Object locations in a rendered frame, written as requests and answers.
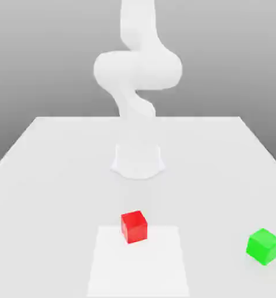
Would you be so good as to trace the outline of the small green cube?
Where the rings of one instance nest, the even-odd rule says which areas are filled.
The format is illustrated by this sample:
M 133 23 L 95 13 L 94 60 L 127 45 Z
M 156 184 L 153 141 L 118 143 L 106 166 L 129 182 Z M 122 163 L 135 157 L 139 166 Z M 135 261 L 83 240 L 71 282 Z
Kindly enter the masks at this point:
M 276 235 L 261 228 L 250 235 L 246 253 L 261 265 L 268 265 L 276 258 Z

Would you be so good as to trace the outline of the small red cube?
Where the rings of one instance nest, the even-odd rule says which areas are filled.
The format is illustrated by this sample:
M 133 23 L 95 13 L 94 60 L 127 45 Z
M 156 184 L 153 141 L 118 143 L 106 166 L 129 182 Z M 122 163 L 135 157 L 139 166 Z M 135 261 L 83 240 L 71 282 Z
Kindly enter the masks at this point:
M 147 239 L 148 223 L 140 210 L 121 215 L 121 231 L 128 244 Z

